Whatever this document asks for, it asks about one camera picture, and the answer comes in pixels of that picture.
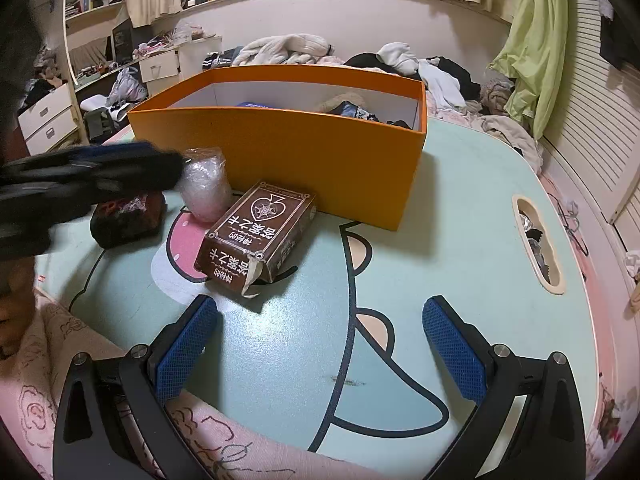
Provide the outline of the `white clothes pile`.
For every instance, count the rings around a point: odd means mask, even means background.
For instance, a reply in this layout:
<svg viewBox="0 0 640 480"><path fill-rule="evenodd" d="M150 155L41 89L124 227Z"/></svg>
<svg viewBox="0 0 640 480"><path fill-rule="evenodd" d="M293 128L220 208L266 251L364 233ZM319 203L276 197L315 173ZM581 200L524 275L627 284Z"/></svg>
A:
<svg viewBox="0 0 640 480"><path fill-rule="evenodd" d="M417 58L408 44L391 42L376 52L383 64L393 67L402 76L418 75L435 100L436 107L462 110L466 102L462 96L460 82L454 76L441 70L426 58Z"/></svg>

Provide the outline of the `clear plastic bag bundle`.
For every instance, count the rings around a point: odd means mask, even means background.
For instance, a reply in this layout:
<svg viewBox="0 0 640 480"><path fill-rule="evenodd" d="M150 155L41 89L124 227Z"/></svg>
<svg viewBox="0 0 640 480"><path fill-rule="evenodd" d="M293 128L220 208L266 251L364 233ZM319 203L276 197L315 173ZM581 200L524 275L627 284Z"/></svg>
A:
<svg viewBox="0 0 640 480"><path fill-rule="evenodd" d="M198 221L218 221L232 203L226 159L220 148L189 148L178 183L183 203Z"/></svg>

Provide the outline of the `green hanging cloth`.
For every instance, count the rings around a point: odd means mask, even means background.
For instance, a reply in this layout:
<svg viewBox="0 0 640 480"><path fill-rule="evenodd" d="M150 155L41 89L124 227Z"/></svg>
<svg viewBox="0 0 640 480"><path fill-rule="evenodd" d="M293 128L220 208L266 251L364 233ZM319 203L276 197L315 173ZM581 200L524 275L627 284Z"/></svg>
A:
<svg viewBox="0 0 640 480"><path fill-rule="evenodd" d="M515 81L506 112L544 135L560 91L568 33L568 0L518 0L508 38L489 67Z"/></svg>

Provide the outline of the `brown card box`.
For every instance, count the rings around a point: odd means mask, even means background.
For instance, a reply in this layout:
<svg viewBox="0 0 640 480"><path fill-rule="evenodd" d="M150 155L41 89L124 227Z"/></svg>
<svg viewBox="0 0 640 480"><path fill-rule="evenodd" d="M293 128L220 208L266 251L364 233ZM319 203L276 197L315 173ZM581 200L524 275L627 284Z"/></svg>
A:
<svg viewBox="0 0 640 480"><path fill-rule="evenodd" d="M194 268L253 298L257 282L276 280L316 213L314 194L258 182L206 232Z"/></svg>

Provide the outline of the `cream blanket pile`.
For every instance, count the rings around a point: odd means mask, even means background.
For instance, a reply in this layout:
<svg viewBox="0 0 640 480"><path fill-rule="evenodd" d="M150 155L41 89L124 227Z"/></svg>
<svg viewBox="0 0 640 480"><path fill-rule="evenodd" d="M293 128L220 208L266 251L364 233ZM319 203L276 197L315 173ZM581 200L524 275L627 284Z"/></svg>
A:
<svg viewBox="0 0 640 480"><path fill-rule="evenodd" d="M332 46L322 37L289 34L256 39L242 47L233 66L316 64L332 53Z"/></svg>

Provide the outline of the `black red pouch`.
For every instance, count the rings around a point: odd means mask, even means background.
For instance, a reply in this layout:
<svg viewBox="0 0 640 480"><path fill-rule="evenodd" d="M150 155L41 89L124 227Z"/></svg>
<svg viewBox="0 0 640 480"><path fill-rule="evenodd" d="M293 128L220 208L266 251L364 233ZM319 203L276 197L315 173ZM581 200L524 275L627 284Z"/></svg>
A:
<svg viewBox="0 0 640 480"><path fill-rule="evenodd" d="M99 204L90 220L91 236L103 249L143 240L160 232L166 209L162 192Z"/></svg>

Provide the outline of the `white drawer cabinet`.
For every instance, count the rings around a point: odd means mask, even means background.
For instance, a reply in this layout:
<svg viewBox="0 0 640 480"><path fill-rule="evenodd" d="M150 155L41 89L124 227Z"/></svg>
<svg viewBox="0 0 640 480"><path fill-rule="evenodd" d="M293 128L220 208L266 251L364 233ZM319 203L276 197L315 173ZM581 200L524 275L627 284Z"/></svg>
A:
<svg viewBox="0 0 640 480"><path fill-rule="evenodd" d="M58 146L78 130L68 84L62 84L17 117L29 154L39 155Z"/></svg>

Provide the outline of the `orange cardboard box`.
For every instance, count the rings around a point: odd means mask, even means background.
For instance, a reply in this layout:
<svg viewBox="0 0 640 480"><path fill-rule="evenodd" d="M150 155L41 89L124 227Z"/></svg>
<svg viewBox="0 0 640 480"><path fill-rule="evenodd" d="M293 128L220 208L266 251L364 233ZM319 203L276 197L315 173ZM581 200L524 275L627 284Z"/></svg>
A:
<svg viewBox="0 0 640 480"><path fill-rule="evenodd" d="M311 192L321 211L395 231L427 136L425 87L323 65L206 70L147 99L128 119L163 150L220 148L229 182Z"/></svg>

